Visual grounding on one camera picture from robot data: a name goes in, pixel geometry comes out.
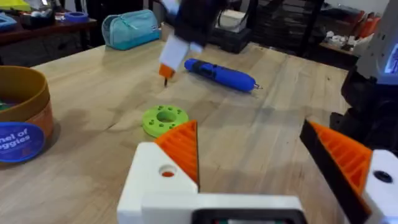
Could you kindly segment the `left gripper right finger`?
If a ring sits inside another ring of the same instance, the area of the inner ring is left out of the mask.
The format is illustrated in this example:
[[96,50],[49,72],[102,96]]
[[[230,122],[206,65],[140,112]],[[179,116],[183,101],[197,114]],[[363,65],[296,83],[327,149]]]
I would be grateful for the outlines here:
[[308,120],[300,139],[347,223],[397,224],[397,156]]

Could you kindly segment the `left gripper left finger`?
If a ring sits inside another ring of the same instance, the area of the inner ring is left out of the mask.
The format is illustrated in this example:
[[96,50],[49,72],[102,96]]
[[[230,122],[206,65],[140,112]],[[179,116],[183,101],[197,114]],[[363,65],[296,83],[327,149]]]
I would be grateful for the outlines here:
[[146,194],[197,194],[199,184],[197,122],[190,120],[138,144],[117,206],[118,223],[144,222]]

